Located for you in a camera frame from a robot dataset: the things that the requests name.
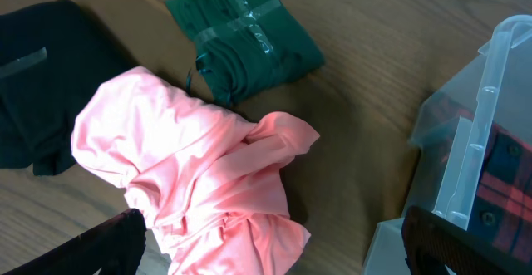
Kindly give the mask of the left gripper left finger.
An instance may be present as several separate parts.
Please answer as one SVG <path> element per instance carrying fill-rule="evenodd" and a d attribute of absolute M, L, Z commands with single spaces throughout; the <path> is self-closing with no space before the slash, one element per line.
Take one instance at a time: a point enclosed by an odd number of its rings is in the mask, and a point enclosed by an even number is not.
<path fill-rule="evenodd" d="M 135 275 L 147 228 L 138 209 L 127 209 L 5 275 Z"/>

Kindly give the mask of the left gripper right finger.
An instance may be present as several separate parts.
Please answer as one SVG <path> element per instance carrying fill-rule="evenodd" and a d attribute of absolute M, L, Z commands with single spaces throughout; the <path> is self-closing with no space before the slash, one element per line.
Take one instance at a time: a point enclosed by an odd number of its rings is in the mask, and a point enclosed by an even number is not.
<path fill-rule="evenodd" d="M 411 275 L 531 275 L 531 266 L 418 206 L 407 210 L 401 236 Z"/>

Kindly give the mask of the red plaid flannel shirt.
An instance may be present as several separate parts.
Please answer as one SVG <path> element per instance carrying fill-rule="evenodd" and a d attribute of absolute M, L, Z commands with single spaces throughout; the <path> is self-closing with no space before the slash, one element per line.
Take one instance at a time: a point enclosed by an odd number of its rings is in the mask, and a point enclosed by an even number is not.
<path fill-rule="evenodd" d="M 468 231 L 531 264 L 531 146 L 494 123 Z"/>

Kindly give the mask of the pink shirt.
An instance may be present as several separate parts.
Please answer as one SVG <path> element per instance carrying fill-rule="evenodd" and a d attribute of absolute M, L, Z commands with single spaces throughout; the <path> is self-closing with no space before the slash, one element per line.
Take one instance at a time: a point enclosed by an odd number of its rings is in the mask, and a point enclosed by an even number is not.
<path fill-rule="evenodd" d="M 75 120 L 71 152 L 142 212 L 172 274 L 284 274 L 309 232 L 281 169 L 318 139 L 273 112 L 253 123 L 142 66 L 102 83 Z"/>

